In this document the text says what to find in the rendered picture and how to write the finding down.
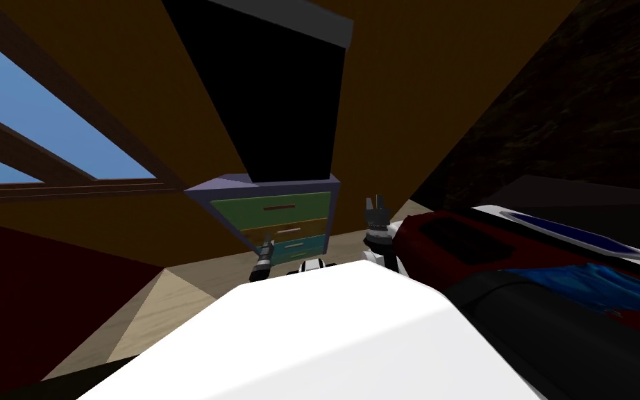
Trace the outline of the brown drawer front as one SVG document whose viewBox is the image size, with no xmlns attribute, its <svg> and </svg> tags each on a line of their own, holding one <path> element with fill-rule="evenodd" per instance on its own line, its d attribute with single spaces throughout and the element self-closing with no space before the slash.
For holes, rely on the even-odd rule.
<svg viewBox="0 0 640 400">
<path fill-rule="evenodd" d="M 328 220 L 311 219 L 300 222 L 292 222 L 287 224 L 262 226 L 258 228 L 248 228 L 241 230 L 240 233 L 244 236 L 253 246 L 260 247 L 263 245 L 264 239 L 267 233 L 270 233 L 274 242 L 285 242 L 288 240 L 295 240 L 299 238 L 312 237 L 315 235 L 324 235 L 326 233 Z M 286 228 L 301 227 L 300 231 L 277 234 L 277 231 Z"/>
</svg>

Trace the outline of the green drawer front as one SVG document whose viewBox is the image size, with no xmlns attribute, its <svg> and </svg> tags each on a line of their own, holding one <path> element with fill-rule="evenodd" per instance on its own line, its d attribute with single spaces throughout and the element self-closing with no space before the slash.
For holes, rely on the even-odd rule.
<svg viewBox="0 0 640 400">
<path fill-rule="evenodd" d="M 315 192 L 265 197 L 214 200 L 210 204 L 235 228 L 244 230 L 322 219 L 328 216 L 331 193 Z M 265 206 L 294 203 L 295 208 L 263 211 Z"/>
</svg>

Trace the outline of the teal drawer front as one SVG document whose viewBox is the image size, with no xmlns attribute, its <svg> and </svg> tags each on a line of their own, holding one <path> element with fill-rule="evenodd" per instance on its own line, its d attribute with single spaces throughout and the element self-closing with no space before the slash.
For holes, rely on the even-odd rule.
<svg viewBox="0 0 640 400">
<path fill-rule="evenodd" d="M 274 242 L 272 260 L 275 263 L 284 263 L 285 259 L 301 258 L 322 253 L 325 244 L 325 235 L 315 235 L 312 237 L 302 237 L 285 242 Z M 284 247 L 294 242 L 304 242 L 302 247 L 285 249 Z"/>
</svg>

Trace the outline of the red bed with blue blanket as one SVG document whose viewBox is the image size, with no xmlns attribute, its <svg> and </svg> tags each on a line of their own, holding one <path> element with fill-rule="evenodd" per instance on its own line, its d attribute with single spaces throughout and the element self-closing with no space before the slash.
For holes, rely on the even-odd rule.
<svg viewBox="0 0 640 400">
<path fill-rule="evenodd" d="M 479 271 L 607 265 L 640 280 L 640 264 L 606 256 L 474 208 L 406 217 L 393 237 L 411 278 L 441 292 Z"/>
</svg>

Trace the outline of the black television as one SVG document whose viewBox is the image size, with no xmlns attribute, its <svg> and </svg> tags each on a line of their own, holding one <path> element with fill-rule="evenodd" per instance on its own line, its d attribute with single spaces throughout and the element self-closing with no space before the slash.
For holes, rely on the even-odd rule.
<svg viewBox="0 0 640 400">
<path fill-rule="evenodd" d="M 162 0 L 251 180 L 330 177 L 353 21 L 309 0 Z"/>
</svg>

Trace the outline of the brown-framed window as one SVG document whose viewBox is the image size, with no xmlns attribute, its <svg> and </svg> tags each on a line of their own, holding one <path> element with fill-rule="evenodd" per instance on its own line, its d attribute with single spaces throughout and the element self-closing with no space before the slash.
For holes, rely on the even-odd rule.
<svg viewBox="0 0 640 400">
<path fill-rule="evenodd" d="M 0 9 L 0 202 L 184 188 Z"/>
</svg>

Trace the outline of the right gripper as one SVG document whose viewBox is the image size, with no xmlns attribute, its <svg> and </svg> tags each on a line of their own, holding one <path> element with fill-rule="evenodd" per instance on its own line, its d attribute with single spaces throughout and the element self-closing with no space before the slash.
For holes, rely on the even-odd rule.
<svg viewBox="0 0 640 400">
<path fill-rule="evenodd" d="M 385 202 L 381 194 L 376 195 L 376 208 L 373 208 L 371 197 L 366 198 L 366 210 L 364 217 L 371 231 L 386 231 L 391 224 L 391 210 L 385 208 Z"/>
</svg>

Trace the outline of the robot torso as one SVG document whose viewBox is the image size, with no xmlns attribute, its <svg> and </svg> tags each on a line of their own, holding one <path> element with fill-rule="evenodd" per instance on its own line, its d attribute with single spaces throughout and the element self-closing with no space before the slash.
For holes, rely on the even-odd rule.
<svg viewBox="0 0 640 400">
<path fill-rule="evenodd" d="M 236 287 L 79 400 L 546 400 L 435 289 L 367 260 Z"/>
</svg>

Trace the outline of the grey-purple chest of drawers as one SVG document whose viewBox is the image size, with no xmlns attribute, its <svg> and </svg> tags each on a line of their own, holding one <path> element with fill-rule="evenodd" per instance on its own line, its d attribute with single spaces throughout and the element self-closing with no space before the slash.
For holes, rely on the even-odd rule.
<svg viewBox="0 0 640 400">
<path fill-rule="evenodd" d="M 324 234 L 326 238 L 322 253 L 318 253 L 313 256 L 304 256 L 301 258 L 285 259 L 285 262 L 282 262 L 290 263 L 304 258 L 318 257 L 327 252 L 340 187 L 341 182 L 335 176 L 330 176 L 330 178 L 322 180 L 254 183 L 248 174 L 225 174 L 199 184 L 198 186 L 192 187 L 186 190 L 185 194 L 204 207 L 217 221 L 221 222 L 231 233 L 233 233 L 235 237 L 241 240 L 245 246 L 251 249 L 255 254 L 259 254 L 261 252 L 261 246 L 253 246 L 244 236 L 242 236 L 240 230 L 235 228 L 218 210 L 211 206 L 211 201 L 315 192 L 331 193 L 329 212 L 326 217 L 328 222 L 326 233 Z M 272 259 L 271 261 L 275 265 L 282 264 L 276 263 Z"/>
</svg>

